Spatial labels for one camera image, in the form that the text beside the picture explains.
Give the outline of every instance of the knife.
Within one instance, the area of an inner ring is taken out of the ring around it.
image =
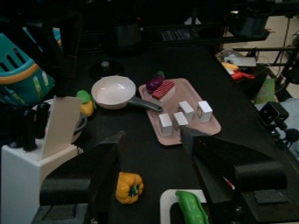
[[[37,139],[44,138],[44,135],[45,135],[49,108],[51,108],[51,104],[48,102],[39,103],[36,107],[35,137]]]
[[[35,110],[28,108],[23,112],[23,150],[33,151],[37,148],[35,142]]]

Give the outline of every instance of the red vegetable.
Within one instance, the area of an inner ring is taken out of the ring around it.
[[[145,83],[145,90],[151,94],[164,82],[164,72],[159,71],[156,76]]]

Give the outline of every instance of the knife block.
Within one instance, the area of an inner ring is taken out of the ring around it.
[[[45,138],[35,140],[37,149],[1,149],[1,223],[31,224],[40,206],[40,189],[48,174],[79,149],[71,144],[80,119],[80,99],[55,98]]]

